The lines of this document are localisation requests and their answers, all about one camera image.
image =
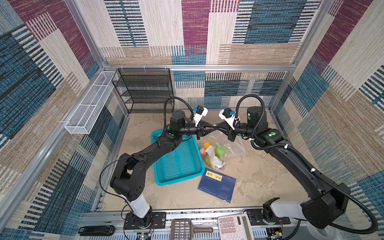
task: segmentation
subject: white mesh shelf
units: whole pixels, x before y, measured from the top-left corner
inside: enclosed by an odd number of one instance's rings
[[[89,134],[91,132],[113,89],[112,79],[118,79],[113,71],[103,71],[98,76],[65,124],[65,129],[70,134]]]

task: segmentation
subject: blue plastic basket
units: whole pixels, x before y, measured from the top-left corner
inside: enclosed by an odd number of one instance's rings
[[[151,134],[151,142],[159,137],[163,130],[154,131]],[[181,142],[180,145],[157,160],[154,164],[155,180],[159,186],[174,184],[201,176],[204,173],[203,159],[201,158],[195,136]]]

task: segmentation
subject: book cover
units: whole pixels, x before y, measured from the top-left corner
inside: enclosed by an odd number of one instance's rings
[[[235,183],[235,178],[205,168],[198,189],[226,202],[231,202]]]

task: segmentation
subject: patterned wall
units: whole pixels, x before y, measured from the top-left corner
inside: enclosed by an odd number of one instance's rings
[[[291,64],[320,0],[76,3],[110,65]],[[258,93],[269,104],[280,74],[174,72],[172,77],[176,96],[192,106],[222,108],[235,106],[245,93]]]
[[[98,70],[64,0],[0,0],[0,201]],[[66,134],[0,239],[73,239],[123,120],[109,96],[94,131]]]
[[[274,114],[293,145],[379,220],[384,236],[384,1],[336,0]],[[370,225],[353,203],[337,222]]]
[[[99,174],[108,164],[123,120],[111,93],[89,135],[66,133],[0,239],[74,239],[83,213],[92,210]]]
[[[0,201],[98,66],[64,0],[0,0]]]
[[[198,72],[171,73],[176,96],[181,96],[192,107],[236,107],[239,99],[250,93],[258,94],[268,106],[275,96],[286,72]],[[241,107],[258,106],[255,98],[247,98]]]

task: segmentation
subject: clear plastic bag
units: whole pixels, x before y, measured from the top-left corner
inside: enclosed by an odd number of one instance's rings
[[[237,137],[234,142],[231,142],[228,140],[228,137],[220,131],[212,132],[202,148],[207,149],[209,147],[206,143],[213,146],[214,154],[220,160],[220,162],[217,162],[214,161],[213,158],[202,154],[203,159],[212,169],[223,169],[227,165],[230,157],[245,153],[245,148],[240,138]]]

